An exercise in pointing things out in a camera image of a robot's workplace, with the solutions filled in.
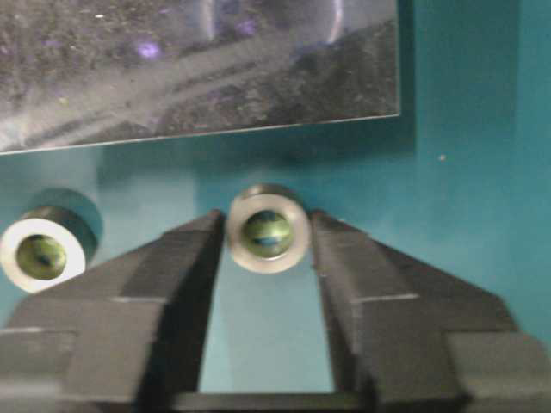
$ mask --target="teal background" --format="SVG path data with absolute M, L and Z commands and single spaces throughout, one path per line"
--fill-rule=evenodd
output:
M 104 262 L 277 182 L 502 295 L 551 346 L 551 2 L 399 4 L 399 118 L 0 157 L 1 229 L 74 189 L 102 215 Z M 225 254 L 203 391 L 331 389 L 309 264 L 264 276 Z M 21 296 L 0 279 L 3 320 Z

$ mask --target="cylindrical spacer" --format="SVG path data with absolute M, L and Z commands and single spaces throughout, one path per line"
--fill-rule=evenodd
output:
M 250 271 L 280 273 L 297 264 L 310 245 L 310 221 L 287 188 L 258 184 L 232 203 L 226 232 L 233 260 Z
M 84 272 L 97 240 L 86 222 L 57 206 L 23 215 L 0 239 L 0 264 L 8 278 L 37 293 Z

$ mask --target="metal washer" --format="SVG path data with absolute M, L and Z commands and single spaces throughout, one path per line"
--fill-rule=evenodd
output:
M 67 226 L 62 225 L 64 221 L 60 217 L 65 218 Z M 23 216 L 4 232 L 0 239 L 0 265 L 6 276 L 19 288 L 28 293 L 40 292 L 84 272 L 87 261 L 90 260 L 96 247 L 96 240 L 90 234 L 88 226 L 73 213 L 61 208 L 39 208 Z M 25 239 L 34 235 L 53 238 L 65 251 L 65 267 L 62 273 L 52 280 L 35 279 L 19 266 L 17 261 L 19 247 Z
M 294 240 L 286 252 L 262 258 L 242 242 L 241 231 L 256 213 L 270 210 L 280 214 L 293 228 Z M 232 203 L 226 233 L 233 260 L 240 266 L 262 274 L 281 273 L 296 265 L 307 253 L 311 240 L 310 220 L 293 193 L 278 185 L 261 184 L 245 190 Z

